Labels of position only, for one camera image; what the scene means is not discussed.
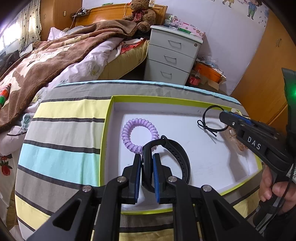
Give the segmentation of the right hand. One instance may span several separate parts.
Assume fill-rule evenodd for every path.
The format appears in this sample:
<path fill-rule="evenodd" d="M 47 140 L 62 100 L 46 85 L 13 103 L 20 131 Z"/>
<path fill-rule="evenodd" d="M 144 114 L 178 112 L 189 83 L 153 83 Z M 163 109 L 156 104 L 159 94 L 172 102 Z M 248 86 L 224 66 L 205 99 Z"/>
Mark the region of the right hand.
<path fill-rule="evenodd" d="M 262 180 L 259 187 L 259 198 L 262 202 L 269 200 L 272 195 L 282 197 L 287 188 L 288 182 L 278 182 L 273 184 L 273 177 L 269 167 L 265 167 L 262 173 Z M 285 195 L 285 202 L 282 206 L 280 214 L 290 211 L 296 204 L 296 187 L 294 183 L 290 184 L 290 187 Z"/>

